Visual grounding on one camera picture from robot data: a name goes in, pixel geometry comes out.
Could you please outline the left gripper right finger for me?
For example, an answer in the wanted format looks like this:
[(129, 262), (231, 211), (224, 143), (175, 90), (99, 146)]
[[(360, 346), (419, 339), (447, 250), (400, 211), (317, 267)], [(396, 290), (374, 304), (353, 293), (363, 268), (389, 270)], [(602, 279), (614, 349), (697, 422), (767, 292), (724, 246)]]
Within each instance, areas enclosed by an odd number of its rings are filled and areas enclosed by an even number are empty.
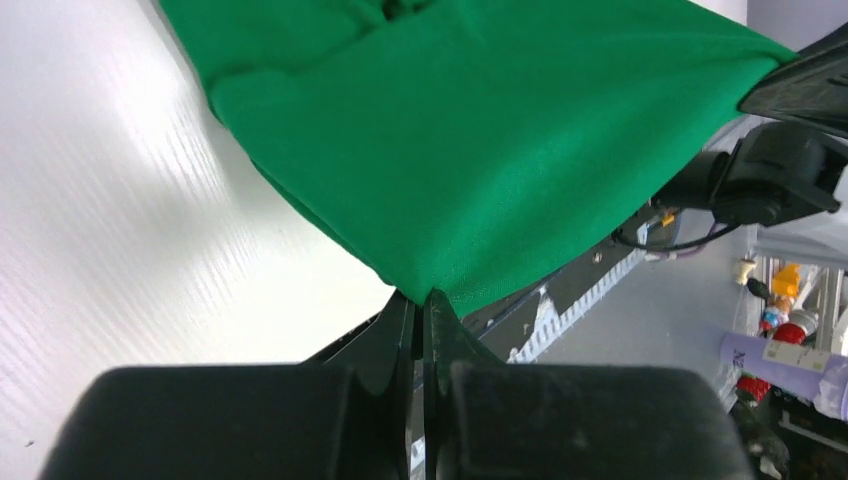
[(735, 425), (698, 374), (510, 364), (447, 296), (422, 306), (430, 479), (750, 479)]

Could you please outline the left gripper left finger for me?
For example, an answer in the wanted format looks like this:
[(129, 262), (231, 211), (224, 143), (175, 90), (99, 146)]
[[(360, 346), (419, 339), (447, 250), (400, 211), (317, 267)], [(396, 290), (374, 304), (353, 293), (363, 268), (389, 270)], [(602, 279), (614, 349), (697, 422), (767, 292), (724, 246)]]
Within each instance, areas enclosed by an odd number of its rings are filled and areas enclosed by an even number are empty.
[(298, 364), (125, 367), (95, 379), (45, 479), (405, 479), (415, 305)]

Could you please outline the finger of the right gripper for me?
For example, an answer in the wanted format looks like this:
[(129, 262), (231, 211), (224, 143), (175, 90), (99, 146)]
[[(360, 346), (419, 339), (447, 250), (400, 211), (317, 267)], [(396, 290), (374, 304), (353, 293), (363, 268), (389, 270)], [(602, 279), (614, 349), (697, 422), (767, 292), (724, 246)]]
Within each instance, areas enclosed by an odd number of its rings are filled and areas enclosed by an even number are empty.
[(847, 26), (805, 47), (739, 103), (746, 114), (795, 122), (847, 137)]

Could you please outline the green t shirt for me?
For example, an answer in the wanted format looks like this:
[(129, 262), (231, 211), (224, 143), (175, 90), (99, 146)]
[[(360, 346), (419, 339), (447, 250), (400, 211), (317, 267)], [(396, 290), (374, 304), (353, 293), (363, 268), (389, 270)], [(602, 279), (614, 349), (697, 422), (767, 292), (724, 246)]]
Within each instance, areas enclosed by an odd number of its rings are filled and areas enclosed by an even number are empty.
[(165, 1), (300, 214), (460, 315), (601, 241), (791, 49), (690, 1)]

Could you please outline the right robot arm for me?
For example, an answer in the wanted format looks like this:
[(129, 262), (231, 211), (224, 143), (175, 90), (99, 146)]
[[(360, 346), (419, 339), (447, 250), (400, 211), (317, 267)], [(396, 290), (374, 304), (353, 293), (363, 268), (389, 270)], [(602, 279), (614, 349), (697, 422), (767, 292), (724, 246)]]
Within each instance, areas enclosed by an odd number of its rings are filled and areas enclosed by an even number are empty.
[(739, 107), (765, 123), (731, 152), (697, 154), (654, 203), (708, 211), (731, 227), (838, 212), (836, 187), (847, 169), (847, 28), (802, 49)]

